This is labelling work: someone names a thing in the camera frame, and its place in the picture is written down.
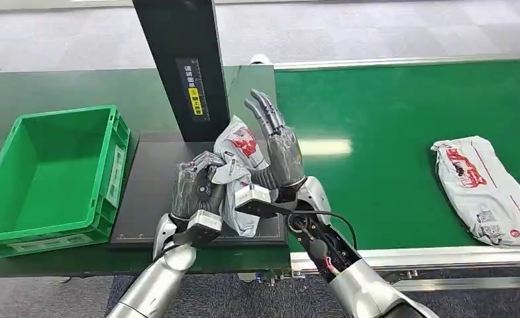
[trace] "barcode sticker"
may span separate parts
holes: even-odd
[[[109,185],[107,187],[106,199],[114,207],[119,203],[119,185],[121,183],[121,172],[123,171],[123,161],[125,157],[125,150],[115,146],[115,154],[113,156],[113,166],[111,168],[111,177],[109,178]]]
[[[44,250],[46,248],[58,248],[64,246],[76,246],[78,244],[89,243],[92,239],[84,234],[75,234],[68,237],[50,238],[48,240],[36,240],[34,242],[12,243],[9,247],[17,252],[28,252],[32,250]]]

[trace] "plastic bag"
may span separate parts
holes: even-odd
[[[458,216],[478,240],[520,246],[520,185],[484,138],[438,141],[437,174]]]
[[[215,184],[227,185],[221,209],[223,220],[240,236],[253,237],[260,218],[235,211],[234,194],[252,183],[250,171],[264,169],[268,163],[246,124],[236,116],[215,141],[213,152],[227,163],[217,168],[212,179]]]

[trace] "gray carpet floor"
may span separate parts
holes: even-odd
[[[127,290],[133,277],[115,278],[107,310]],[[407,293],[439,317],[520,318],[520,290],[435,291]],[[198,275],[183,279],[167,317],[343,317],[324,279],[282,280],[274,287],[246,283],[234,274]]]
[[[520,0],[219,5],[223,62],[520,53]],[[132,8],[0,12],[0,72],[151,68]],[[0,279],[0,318],[102,317],[129,278]],[[416,293],[444,317],[520,317],[520,290]],[[273,288],[191,276],[170,317],[341,317],[316,277]]]

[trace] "robotic arm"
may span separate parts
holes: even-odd
[[[341,218],[355,240],[348,221],[331,213],[320,181],[303,173],[297,138],[277,107],[261,92],[252,90],[251,95],[258,105],[249,100],[244,104],[262,126],[271,171],[259,172],[252,179],[255,185],[236,193],[236,210],[259,217],[285,215],[289,231],[326,279],[347,317],[438,318],[382,279],[331,225],[331,215]]]
[[[320,181],[304,174],[292,128],[266,94],[252,90],[251,95],[258,104],[249,100],[244,104],[260,123],[271,164],[254,172],[254,184],[235,193],[236,209],[263,218],[285,215],[288,229],[326,279],[347,317],[438,318],[383,280],[331,225],[332,215],[342,217],[331,213]],[[225,189],[209,180],[215,167],[223,164],[210,152],[180,164],[172,212],[165,214],[157,227],[154,261],[108,318],[164,316],[182,276],[195,261],[195,247],[220,235],[219,206]]]
[[[195,262],[196,248],[221,234],[219,206],[225,186],[210,180],[225,163],[210,152],[178,166],[172,211],[156,227],[153,262],[127,290],[108,318],[163,318],[185,272]]]

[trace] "black vertical stand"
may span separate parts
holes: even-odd
[[[230,121],[213,0],[133,0],[186,142],[214,141]]]

